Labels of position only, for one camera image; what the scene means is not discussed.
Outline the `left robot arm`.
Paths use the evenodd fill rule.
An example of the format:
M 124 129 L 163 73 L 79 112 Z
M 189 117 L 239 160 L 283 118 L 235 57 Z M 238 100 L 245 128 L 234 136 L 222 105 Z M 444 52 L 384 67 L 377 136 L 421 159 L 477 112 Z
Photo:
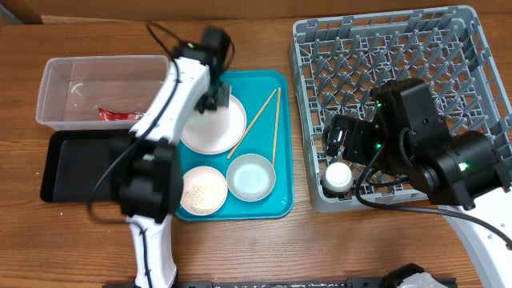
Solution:
M 176 287 L 178 268 L 171 248 L 171 222 L 183 191 L 178 146 L 193 112 L 229 105 L 221 80 L 234 58 L 224 29 L 208 26 L 199 43 L 178 40 L 166 49 L 172 65 L 149 109 L 111 150 L 114 160 L 99 181 L 110 181 L 134 242 L 137 274 L 131 287 Z

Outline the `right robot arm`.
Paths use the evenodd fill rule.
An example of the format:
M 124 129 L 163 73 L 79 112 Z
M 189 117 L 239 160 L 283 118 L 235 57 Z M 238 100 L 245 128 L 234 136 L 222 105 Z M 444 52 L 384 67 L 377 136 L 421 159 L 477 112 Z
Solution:
M 451 135 L 426 82 L 390 80 L 370 92 L 371 121 L 336 115 L 323 131 L 330 157 L 363 165 L 354 195 L 380 210 L 438 214 L 464 245 L 485 287 L 511 285 L 511 166 L 476 130 Z M 362 184 L 382 172 L 427 195 L 429 208 L 365 200 Z

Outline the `red sauce packet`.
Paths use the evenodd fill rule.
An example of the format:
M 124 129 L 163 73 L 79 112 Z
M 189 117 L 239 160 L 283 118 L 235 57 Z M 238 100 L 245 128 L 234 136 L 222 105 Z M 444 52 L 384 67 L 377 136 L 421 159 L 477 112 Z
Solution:
M 109 121 L 136 121 L 143 117 L 143 113 L 118 113 L 111 110 L 106 110 L 101 107 L 98 108 L 100 120 L 104 122 Z

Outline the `white cup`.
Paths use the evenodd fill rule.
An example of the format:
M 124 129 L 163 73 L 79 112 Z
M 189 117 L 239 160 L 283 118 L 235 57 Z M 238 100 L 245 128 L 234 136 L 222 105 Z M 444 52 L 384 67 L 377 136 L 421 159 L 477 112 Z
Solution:
M 333 193 L 345 193 L 354 183 L 349 166 L 343 162 L 334 162 L 325 170 L 322 185 Z

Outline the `rice grains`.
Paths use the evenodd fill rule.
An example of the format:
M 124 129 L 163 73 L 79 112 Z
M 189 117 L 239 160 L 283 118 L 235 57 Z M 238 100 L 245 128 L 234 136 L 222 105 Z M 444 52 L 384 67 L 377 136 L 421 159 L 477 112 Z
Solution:
M 192 185 L 185 193 L 185 205 L 196 214 L 208 214 L 222 203 L 222 196 L 212 186 Z

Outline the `pink bowl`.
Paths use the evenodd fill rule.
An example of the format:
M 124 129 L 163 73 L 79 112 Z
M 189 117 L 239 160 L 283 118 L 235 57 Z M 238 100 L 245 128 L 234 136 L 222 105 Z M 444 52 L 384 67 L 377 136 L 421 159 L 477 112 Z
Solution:
M 227 199 L 225 177 L 210 166 L 197 166 L 183 175 L 181 207 L 195 216 L 207 216 L 219 210 Z

